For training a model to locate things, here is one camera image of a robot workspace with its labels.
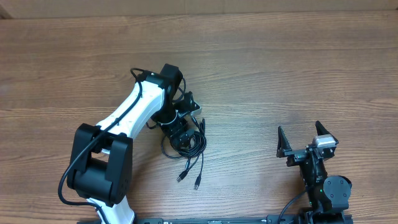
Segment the black usb cable thin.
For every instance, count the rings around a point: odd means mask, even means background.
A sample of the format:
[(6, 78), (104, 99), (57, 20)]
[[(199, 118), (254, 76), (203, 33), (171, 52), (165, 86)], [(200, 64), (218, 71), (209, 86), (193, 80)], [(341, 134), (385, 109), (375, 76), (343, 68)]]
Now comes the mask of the black usb cable thin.
[(177, 177), (177, 182), (180, 182), (181, 180), (186, 178), (187, 174), (199, 161), (199, 158), (201, 158), (200, 172), (195, 180), (193, 188), (194, 190), (198, 190), (201, 184), (201, 177), (204, 166), (204, 152), (207, 146), (207, 138), (205, 136), (206, 124), (204, 118), (200, 122), (194, 116), (191, 117), (191, 119), (193, 124), (197, 127), (197, 130), (189, 129), (188, 131), (186, 131), (186, 133), (181, 137), (179, 143), (174, 146), (175, 151), (180, 154), (180, 157), (185, 157), (187, 159), (185, 169)]

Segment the black usb cable thick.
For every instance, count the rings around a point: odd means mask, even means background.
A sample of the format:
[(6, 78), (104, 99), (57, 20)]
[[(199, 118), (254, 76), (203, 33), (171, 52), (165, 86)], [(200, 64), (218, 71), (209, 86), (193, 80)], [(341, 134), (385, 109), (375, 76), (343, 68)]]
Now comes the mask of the black usb cable thick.
[(178, 153), (177, 156), (171, 156), (170, 154), (168, 154), (168, 153), (165, 151), (165, 147), (164, 147), (164, 140), (165, 140), (165, 138), (167, 138), (167, 136), (164, 134), (164, 137), (162, 138), (161, 144), (160, 144), (160, 148), (161, 148), (162, 153), (163, 153), (167, 158), (169, 158), (169, 159), (182, 159), (182, 158), (180, 157), (180, 154), (179, 154), (179, 153)]

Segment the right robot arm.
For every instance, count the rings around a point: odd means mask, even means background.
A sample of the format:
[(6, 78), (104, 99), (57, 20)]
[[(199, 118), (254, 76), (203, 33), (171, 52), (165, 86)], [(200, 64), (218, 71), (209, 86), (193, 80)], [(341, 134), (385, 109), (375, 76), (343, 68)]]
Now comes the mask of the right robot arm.
[[(349, 208), (352, 182), (342, 175), (328, 175), (324, 162), (335, 156), (339, 143), (321, 122), (316, 121), (317, 135), (305, 149), (293, 150), (281, 126), (278, 127), (276, 156), (285, 157), (287, 166), (300, 167), (305, 189), (290, 200), (277, 217), (277, 223), (353, 223)], [(308, 195), (310, 206), (296, 215), (287, 209), (303, 195)]]

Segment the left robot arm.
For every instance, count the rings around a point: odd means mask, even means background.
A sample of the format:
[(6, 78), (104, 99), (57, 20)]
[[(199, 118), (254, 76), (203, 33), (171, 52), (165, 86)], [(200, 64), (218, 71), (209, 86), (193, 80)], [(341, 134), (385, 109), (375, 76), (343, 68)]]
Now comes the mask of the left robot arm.
[(205, 122), (197, 121), (201, 106), (186, 91), (178, 67), (165, 64), (160, 73), (132, 68), (133, 91), (107, 118), (96, 125), (81, 124), (75, 132), (70, 164), (58, 185), (63, 197), (67, 185), (83, 198), (82, 206), (94, 207), (97, 223), (138, 223), (129, 206), (127, 192), (132, 178), (133, 141), (153, 120), (177, 152), (175, 159), (187, 163), (177, 180), (183, 180), (197, 161), (204, 160), (207, 140)]

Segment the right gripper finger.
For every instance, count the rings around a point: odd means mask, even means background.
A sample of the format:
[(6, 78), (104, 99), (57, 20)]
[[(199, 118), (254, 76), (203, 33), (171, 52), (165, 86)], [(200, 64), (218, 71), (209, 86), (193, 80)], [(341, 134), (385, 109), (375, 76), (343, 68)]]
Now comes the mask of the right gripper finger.
[(281, 126), (278, 127), (278, 145), (277, 145), (277, 157), (286, 157), (287, 153), (292, 151), (292, 148), (287, 140), (284, 130)]
[(319, 136), (329, 134), (329, 135), (331, 135), (331, 136), (333, 137), (333, 139), (335, 140), (335, 142), (338, 143), (337, 138), (335, 138), (334, 135), (332, 135), (332, 134), (321, 124), (320, 121), (316, 121), (316, 122), (315, 122), (315, 127), (316, 127), (316, 129), (317, 129), (317, 134), (318, 134)]

